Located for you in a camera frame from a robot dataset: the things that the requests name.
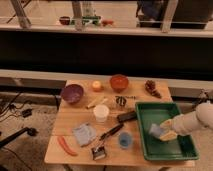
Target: white container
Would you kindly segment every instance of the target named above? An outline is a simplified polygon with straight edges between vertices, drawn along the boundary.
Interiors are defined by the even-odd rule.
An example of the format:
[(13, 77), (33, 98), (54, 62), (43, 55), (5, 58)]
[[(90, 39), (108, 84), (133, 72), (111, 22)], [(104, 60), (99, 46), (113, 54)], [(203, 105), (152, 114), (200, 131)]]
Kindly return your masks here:
[(107, 120), (109, 115), (109, 108), (103, 104), (96, 105), (93, 109), (93, 113), (95, 115), (96, 121), (103, 123)]

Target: blue object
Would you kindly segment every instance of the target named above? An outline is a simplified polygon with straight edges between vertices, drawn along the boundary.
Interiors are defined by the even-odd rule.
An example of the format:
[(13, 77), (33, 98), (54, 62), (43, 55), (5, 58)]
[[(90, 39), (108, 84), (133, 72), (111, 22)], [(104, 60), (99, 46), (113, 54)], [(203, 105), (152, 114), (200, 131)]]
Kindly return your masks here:
[(164, 132), (165, 130), (155, 123), (153, 123), (149, 129), (149, 134), (158, 139), (161, 135), (164, 134)]
[(157, 5), (159, 2), (155, 0), (140, 0), (138, 5), (141, 7), (141, 10), (144, 15), (158, 20), (162, 5)]
[(122, 132), (118, 137), (120, 147), (127, 149), (132, 145), (132, 136), (128, 132)]

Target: toy carrot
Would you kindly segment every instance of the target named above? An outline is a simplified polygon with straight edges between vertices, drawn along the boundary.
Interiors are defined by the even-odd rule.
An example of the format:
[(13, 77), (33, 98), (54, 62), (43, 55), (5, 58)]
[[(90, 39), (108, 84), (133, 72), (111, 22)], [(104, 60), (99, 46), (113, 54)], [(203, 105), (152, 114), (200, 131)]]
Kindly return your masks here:
[(57, 137), (58, 143), (60, 144), (60, 146), (64, 149), (64, 151), (66, 153), (68, 153), (71, 156), (77, 156), (78, 154), (74, 151), (72, 151), (69, 146), (67, 145), (65, 139), (63, 136), (58, 136)]

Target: yellow object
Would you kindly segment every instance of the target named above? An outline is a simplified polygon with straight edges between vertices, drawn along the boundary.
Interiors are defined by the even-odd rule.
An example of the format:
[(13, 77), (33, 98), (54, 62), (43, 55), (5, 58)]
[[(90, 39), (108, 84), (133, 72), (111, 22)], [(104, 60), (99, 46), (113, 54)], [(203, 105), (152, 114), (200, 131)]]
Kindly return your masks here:
[(104, 95), (100, 95), (97, 98), (95, 98), (93, 101), (91, 101), (86, 106), (86, 108), (89, 109), (89, 108), (95, 107), (97, 104), (100, 104), (104, 99), (105, 99), (105, 96)]
[(163, 135), (159, 137), (161, 141), (170, 141), (176, 138), (177, 138), (177, 134), (172, 130), (168, 130), (168, 132), (164, 133)]
[(100, 92), (103, 89), (103, 86), (100, 81), (94, 81), (92, 83), (93, 91)]
[(172, 129), (172, 119), (167, 119), (160, 124), (160, 127), (163, 129)]

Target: floor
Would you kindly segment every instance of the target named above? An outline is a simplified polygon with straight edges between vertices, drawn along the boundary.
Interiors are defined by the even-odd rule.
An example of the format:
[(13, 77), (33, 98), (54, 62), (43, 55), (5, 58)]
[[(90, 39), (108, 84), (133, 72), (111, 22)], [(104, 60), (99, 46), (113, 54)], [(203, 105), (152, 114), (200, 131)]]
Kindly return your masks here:
[[(184, 105), (179, 103), (184, 113), (190, 108), (190, 104)], [(17, 107), (22, 106), (21, 103), (15, 104)], [(56, 106), (50, 105), (26, 104), (24, 109), (32, 108), (32, 115), (27, 118), (9, 117), (1, 122), (0, 131), (2, 132), (1, 139), (7, 137), (23, 127), (34, 127), (38, 134), (36, 137), (30, 137), (26, 133), (18, 137), (15, 141), (8, 144), (6, 147), (17, 153), (21, 159), (32, 168), (33, 171), (65, 171), (62, 165), (52, 165), (44, 163), (44, 156), (47, 149), (53, 123), (57, 114)], [(213, 170), (212, 155), (213, 155), (213, 132), (211, 130), (200, 130), (192, 134), (195, 145), (198, 149), (200, 159), (196, 161), (195, 168), (172, 168), (171, 171), (211, 171)], [(0, 164), (10, 171), (28, 171), (29, 169), (23, 165), (11, 152), (0, 150)], [(74, 171), (101, 171), (103, 167), (95, 166), (71, 166)], [(155, 171), (157, 167), (116, 167), (109, 166), (106, 170), (110, 171)]]

